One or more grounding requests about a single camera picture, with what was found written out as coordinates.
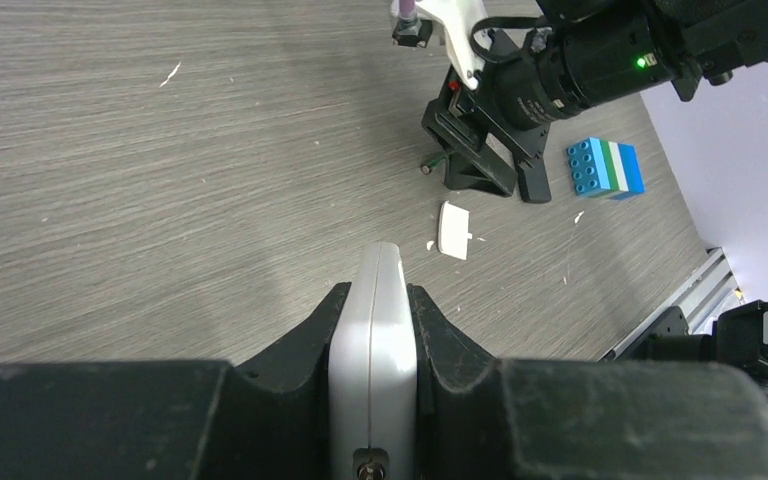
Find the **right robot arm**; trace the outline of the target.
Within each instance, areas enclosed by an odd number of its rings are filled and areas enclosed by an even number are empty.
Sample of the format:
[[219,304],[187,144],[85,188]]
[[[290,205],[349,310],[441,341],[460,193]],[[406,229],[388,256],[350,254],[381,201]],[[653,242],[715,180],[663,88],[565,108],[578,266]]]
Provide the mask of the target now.
[[551,198],[551,124],[669,83],[693,98],[768,63],[768,1],[543,1],[538,17],[491,16],[480,1],[400,1],[394,38],[440,35],[450,69],[423,128],[440,144],[444,184],[527,203]]

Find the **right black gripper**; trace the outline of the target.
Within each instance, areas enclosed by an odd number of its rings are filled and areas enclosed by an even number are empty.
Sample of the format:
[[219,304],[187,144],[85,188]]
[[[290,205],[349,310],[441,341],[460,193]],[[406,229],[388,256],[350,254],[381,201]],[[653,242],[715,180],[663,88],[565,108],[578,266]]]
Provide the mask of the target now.
[[552,50],[549,29],[535,29],[518,45],[501,29],[490,31],[491,60],[467,88],[451,66],[438,97],[429,102],[423,128],[447,159],[443,185],[520,197],[530,204],[552,199],[544,151],[553,122],[553,98],[541,58]]

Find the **white remote control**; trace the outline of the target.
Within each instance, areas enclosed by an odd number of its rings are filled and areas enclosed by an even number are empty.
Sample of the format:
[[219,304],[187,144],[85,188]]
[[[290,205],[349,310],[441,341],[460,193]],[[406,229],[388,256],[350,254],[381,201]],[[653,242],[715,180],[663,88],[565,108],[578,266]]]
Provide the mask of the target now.
[[363,252],[328,352],[330,476],[415,474],[418,355],[399,248]]

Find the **green battery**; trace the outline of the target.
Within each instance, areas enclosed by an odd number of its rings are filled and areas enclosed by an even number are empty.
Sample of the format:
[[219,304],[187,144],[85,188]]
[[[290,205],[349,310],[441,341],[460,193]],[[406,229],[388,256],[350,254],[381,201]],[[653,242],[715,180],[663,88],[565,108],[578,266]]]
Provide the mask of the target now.
[[420,171],[423,175],[431,174],[435,169],[444,165],[448,160],[449,155],[446,152],[436,153],[430,155],[422,161],[420,164]]

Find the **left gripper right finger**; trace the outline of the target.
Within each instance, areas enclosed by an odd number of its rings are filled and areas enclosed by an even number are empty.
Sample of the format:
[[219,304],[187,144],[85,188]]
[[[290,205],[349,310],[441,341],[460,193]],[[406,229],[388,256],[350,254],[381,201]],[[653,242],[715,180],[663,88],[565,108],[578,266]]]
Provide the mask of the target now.
[[407,288],[421,479],[768,479],[768,404],[716,363],[497,358]]

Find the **white battery cover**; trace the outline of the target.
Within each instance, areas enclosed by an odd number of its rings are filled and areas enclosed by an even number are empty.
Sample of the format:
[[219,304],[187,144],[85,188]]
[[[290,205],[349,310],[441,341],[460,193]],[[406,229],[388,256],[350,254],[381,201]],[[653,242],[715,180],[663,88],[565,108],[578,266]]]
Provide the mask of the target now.
[[438,251],[446,256],[466,260],[469,241],[472,234],[469,230],[470,212],[445,201],[440,208],[438,222]]

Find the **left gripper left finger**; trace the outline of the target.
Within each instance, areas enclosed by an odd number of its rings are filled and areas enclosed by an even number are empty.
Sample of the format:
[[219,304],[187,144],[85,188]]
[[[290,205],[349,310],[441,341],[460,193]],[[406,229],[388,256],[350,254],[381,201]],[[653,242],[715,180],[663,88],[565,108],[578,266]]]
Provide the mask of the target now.
[[334,286],[248,361],[0,364],[0,479],[325,479]]

